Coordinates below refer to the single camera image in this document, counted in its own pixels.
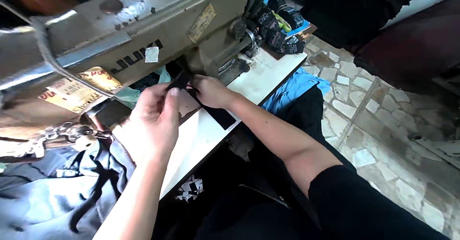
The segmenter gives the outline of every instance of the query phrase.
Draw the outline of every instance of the human hand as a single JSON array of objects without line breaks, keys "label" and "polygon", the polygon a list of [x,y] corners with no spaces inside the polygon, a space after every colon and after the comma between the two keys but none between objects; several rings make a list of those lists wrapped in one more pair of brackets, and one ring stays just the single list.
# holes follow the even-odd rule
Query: human hand
[{"label": "human hand", "polygon": [[241,94],[228,89],[216,78],[195,75],[191,83],[200,91],[196,94],[200,102],[212,108],[230,110],[233,102],[242,97]]},{"label": "human hand", "polygon": [[129,116],[129,132],[137,149],[131,158],[168,162],[179,135],[179,89],[166,91],[169,84],[146,88]]}]

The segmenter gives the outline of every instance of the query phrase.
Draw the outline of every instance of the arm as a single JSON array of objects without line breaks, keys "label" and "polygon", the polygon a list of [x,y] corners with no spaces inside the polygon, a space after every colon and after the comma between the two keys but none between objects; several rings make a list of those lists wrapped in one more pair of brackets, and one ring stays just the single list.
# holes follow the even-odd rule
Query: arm
[{"label": "arm", "polygon": [[93,239],[152,237],[161,184],[179,128],[179,90],[167,93],[167,86],[158,84],[144,90],[124,126],[139,145],[130,153],[137,167]]},{"label": "arm", "polygon": [[196,75],[193,85],[200,91],[198,98],[203,104],[236,114],[273,154],[283,160],[305,195],[320,172],[342,164],[305,132],[227,89],[217,79]]}]

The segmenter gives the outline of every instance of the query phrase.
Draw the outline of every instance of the paper label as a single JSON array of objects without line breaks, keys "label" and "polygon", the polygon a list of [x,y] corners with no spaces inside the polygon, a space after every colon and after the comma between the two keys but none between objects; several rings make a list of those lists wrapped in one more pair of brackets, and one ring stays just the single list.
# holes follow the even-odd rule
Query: paper label
[{"label": "paper label", "polygon": [[[78,73],[77,76],[105,91],[122,87],[120,82],[101,67],[92,67],[85,72]],[[48,90],[38,98],[77,114],[101,97],[100,94],[84,84],[68,78],[63,78],[46,88]]]},{"label": "paper label", "polygon": [[210,24],[210,22],[214,19],[215,16],[216,11],[214,10],[213,5],[209,3],[209,5],[206,8],[204,8],[203,12],[195,21],[192,28],[190,28],[190,31],[187,33],[187,36],[193,43],[196,43],[198,41],[198,39],[203,34],[204,30],[207,28],[207,26]]}]

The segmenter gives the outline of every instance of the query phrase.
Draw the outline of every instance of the black clothing pile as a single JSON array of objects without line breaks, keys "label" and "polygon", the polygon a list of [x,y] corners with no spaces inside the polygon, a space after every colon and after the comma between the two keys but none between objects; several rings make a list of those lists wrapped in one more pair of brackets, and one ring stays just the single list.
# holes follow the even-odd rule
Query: black clothing pile
[{"label": "black clothing pile", "polygon": [[297,54],[304,51],[305,43],[303,41],[295,36],[286,39],[287,34],[282,32],[278,20],[269,7],[263,6],[256,13],[254,22],[259,27],[260,37],[273,51],[283,54]]},{"label": "black clothing pile", "polygon": [[318,27],[313,33],[336,48],[364,44],[411,0],[305,0],[302,16]]},{"label": "black clothing pile", "polygon": [[107,140],[80,153],[54,148],[40,161],[8,165],[0,175],[0,235],[90,240],[133,172],[121,144]]}]

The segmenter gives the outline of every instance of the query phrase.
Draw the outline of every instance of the tile floor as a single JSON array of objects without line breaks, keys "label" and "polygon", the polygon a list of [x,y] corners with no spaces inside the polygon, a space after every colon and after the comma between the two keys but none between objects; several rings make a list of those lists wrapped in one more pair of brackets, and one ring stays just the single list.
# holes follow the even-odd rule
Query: tile floor
[{"label": "tile floor", "polygon": [[429,96],[403,92],[353,64],[353,57],[312,36],[304,69],[331,82],[323,134],[383,195],[460,240],[460,170],[408,139],[454,134],[455,113]]}]

